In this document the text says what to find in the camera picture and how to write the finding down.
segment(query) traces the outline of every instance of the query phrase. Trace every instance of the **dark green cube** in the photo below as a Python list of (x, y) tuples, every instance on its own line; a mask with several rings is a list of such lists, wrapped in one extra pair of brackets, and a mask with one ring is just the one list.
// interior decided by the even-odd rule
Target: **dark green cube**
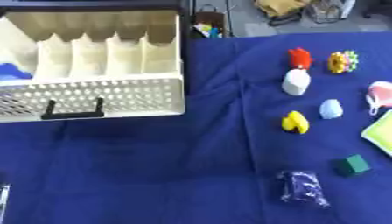
[(368, 163), (359, 154), (336, 160), (335, 169), (338, 174), (351, 177), (370, 170)]

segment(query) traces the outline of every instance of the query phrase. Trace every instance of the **cable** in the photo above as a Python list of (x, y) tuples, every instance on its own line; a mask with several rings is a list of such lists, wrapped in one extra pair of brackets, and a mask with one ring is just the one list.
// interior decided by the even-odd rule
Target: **cable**
[(230, 3), (229, 0), (226, 0), (226, 12), (227, 12), (227, 22), (228, 22), (228, 35), (230, 38), (235, 37), (234, 33), (233, 33), (233, 23), (231, 21), (231, 12), (230, 12)]

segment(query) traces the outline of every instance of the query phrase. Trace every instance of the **perforated panel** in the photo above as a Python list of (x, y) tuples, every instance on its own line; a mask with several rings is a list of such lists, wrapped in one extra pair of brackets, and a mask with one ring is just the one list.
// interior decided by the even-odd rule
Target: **perforated panel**
[(98, 97), (105, 113), (180, 113), (184, 107), (181, 80), (99, 80), (2, 87), (0, 116), (40, 116), (49, 100), (57, 102), (54, 113), (90, 112)]

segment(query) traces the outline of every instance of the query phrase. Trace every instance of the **white and pink object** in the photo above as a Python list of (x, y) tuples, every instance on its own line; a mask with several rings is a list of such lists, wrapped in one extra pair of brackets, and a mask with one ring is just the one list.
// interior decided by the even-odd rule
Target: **white and pink object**
[(370, 106), (371, 116), (375, 116), (380, 107), (392, 107), (392, 82), (374, 82), (368, 89), (366, 100)]

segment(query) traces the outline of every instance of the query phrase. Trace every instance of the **gray floor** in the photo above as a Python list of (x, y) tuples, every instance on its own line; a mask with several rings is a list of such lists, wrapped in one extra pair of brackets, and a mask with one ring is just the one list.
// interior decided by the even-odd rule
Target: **gray floor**
[[(236, 37), (262, 37), (280, 33), (300, 32), (385, 32), (392, 30), (392, 18), (372, 16), (369, 19), (361, 13), (376, 0), (357, 0), (350, 16), (335, 24), (315, 24), (303, 18), (301, 21), (278, 27), (270, 27), (268, 19), (254, 5), (254, 0), (229, 0), (234, 35)], [(219, 11), (225, 12), (225, 0), (197, 0), (198, 8), (203, 4), (213, 4)]]

